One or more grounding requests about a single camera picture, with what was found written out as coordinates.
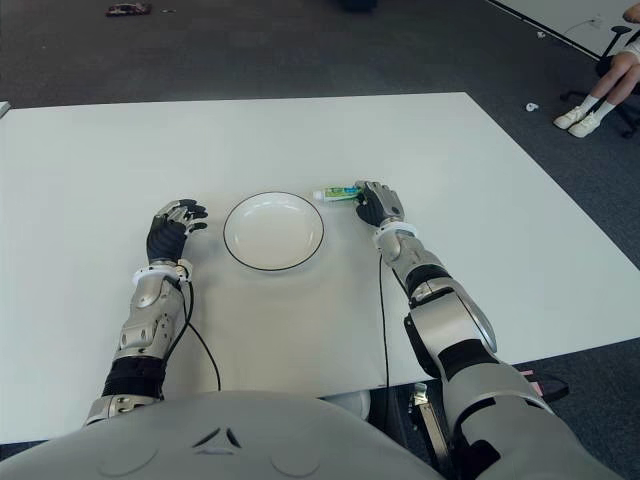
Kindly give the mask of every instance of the leg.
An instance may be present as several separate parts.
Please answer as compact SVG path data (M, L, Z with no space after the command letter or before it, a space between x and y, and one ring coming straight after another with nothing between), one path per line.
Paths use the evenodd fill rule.
M625 76L622 77L622 80L620 80L620 83L616 85L616 88L611 91L607 97L607 102L611 105L620 105L627 99L627 97L629 97L629 95L631 95L631 92L633 92L633 89L639 81L640 63L636 63L629 69Z
M637 65L638 57L636 57L633 53L622 52L613 57L613 60L611 61L611 68L609 69L607 74L600 79L593 90L591 90L591 93L587 96L587 98L584 99L582 105L579 105L573 110L556 118L553 122L554 125L563 130L571 127L571 125L578 125L578 122L582 122L587 117L589 110L591 110L602 97L609 93L609 91L615 86L618 80L620 80L620 78L630 72L630 70ZM599 125L602 117L604 117L604 115L606 115L612 109L613 107L608 102L604 102L604 105L600 107L600 110L598 110L599 118L598 122L596 123ZM587 129L579 127L577 128L577 130L574 129L570 132L573 135L582 138L583 136L591 133L595 128L597 128L598 125L594 123Z
M633 53L622 52L613 57L611 69L600 79L596 86L593 87L590 95L595 98L604 97L615 86L618 80L637 63L638 57Z

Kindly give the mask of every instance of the black cable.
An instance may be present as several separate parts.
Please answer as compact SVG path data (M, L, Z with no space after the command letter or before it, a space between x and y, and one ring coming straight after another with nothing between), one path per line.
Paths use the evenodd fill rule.
M189 313L187 313L187 300L184 298L184 292L181 291L181 293L182 293L182 309L184 310L184 325L182 326L182 329L180 330L180 333L178 333L178 336L176 337L176 339L173 341L173 343L169 347L169 350L167 350L167 354L164 356L163 366L165 368L167 366L167 363L169 362L169 358L171 357L171 354L175 350L176 346L178 345L178 342L180 341L180 339L184 335L184 332L186 332L187 327L191 323L191 314L193 313L193 298L194 298L193 285L191 285L191 282L189 282Z
M220 382L220 370L218 369L218 364L213 358L213 354L211 353L211 350L209 349L209 346L207 345L207 343L204 341L204 338L202 338L202 335L200 335L200 332L191 323L191 315L193 314L193 303L195 298L195 293L193 291L193 284L189 282L189 312L187 312L187 302L186 302L186 299L184 298L184 292L181 292L181 293L182 293L182 309L184 311L185 321L184 321L184 325L182 326L182 329L180 330L180 333L178 333L178 336L176 337L174 342L171 344L171 347L169 348L169 350L167 350L167 354L164 357L164 366L165 367L167 366L167 363L169 362L169 357L171 357L173 350L178 345L178 342L184 335L184 332L187 330L187 328L191 328L191 330L193 330L193 333L195 333L196 336L198 337L198 340L200 340L202 347L205 349L205 351L207 352L207 355L209 356L209 360L211 360L211 363L213 364L213 368L216 371L216 381L218 383L218 391L221 391L222 385Z
M218 391L221 391L222 385L220 384L220 371L218 370L218 364L216 363L215 359L213 358L213 355L211 354L211 350L209 350L209 347L207 346L207 343L204 341L204 338L202 338L202 335L200 335L200 332L198 332L198 330L196 329L196 327L193 326L192 323L189 324L189 328L191 328L191 330L193 330L193 333L196 334L196 336L198 337L198 340L200 340L200 343L202 344L202 347L206 350L207 355L209 355L209 360L211 360L213 368L216 371L216 380L218 381Z
M384 343L384 368L385 368L385 389L384 389L384 421L382 431L387 430L387 419L389 416L389 350L387 347L387 319L384 314L384 295L382 294L382 255L378 263L378 285L380 286L380 310L382 310L382 341Z
M576 23L574 26L567 28L564 32L562 32L563 35L566 35L567 33L569 33L571 30L581 27L582 25L586 25L587 23L593 23L593 18L590 18L589 20L585 20L584 22L580 22L580 23Z

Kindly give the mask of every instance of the metal bracket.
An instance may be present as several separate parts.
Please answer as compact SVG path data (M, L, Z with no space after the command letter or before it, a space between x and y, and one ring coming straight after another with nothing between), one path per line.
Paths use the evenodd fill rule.
M441 473L452 472L453 464L449 452L449 445L438 421L438 417L433 409L433 404L429 400L427 394L427 385L424 383L416 383L414 392L411 396L411 404L417 407L422 418L424 429L427 432L435 459L438 462L439 471Z
M100 420L106 420L122 415L123 413L129 413L136 408L151 405L159 401L160 400L156 398L144 397L142 395L108 395L101 397L91 405L89 415L84 424L85 426L90 425Z

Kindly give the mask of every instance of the black joint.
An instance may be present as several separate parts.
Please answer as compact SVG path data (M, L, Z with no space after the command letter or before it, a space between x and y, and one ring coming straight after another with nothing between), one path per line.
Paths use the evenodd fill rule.
M458 342L445 348L438 355L447 380L451 380L456 373L465 368L481 363L498 363L493 358L482 342L478 339L469 339Z
M128 394L162 398L164 375L161 358L119 358L111 364L102 396Z
M500 460L500 453L486 440L478 440L457 450L456 460L462 480L475 480Z
M451 275L440 265L420 265L411 270L411 273L407 275L405 280L409 297L411 297L415 289L422 283L433 280L434 278L451 278Z
M439 299L441 297L444 297L445 295L448 295L449 293L453 293L453 288L447 287L447 288L443 288L442 290L438 290L437 292L432 293L431 295L427 295L425 298L423 298L419 302L412 298L409 301L409 307L413 310L414 308L419 307L420 305L424 305L425 303L433 302L434 300L437 300L437 299Z
M416 354L416 358L418 359L418 363L422 369L427 373L427 375L433 378L440 378L440 370L438 370L433 358L431 358L431 355L429 355L429 352L427 351L427 347L425 347L424 342L420 338L420 334L413 323L411 315L408 315L404 319L404 328L407 331L409 342L413 347L413 352Z

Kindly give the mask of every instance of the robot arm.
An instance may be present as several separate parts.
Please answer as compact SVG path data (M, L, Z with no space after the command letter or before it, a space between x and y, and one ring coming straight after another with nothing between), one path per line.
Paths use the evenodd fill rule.
M191 232L206 228L199 221L206 216L195 200L178 200L153 217L147 237L149 265L134 274L129 319L86 425L162 400L175 323L184 308L182 286L191 281L192 267L181 259L182 251Z
M440 379L453 460L463 478L619 478L580 445L529 383L496 355L491 324L404 222L395 192L357 182L358 216L404 288L418 362Z

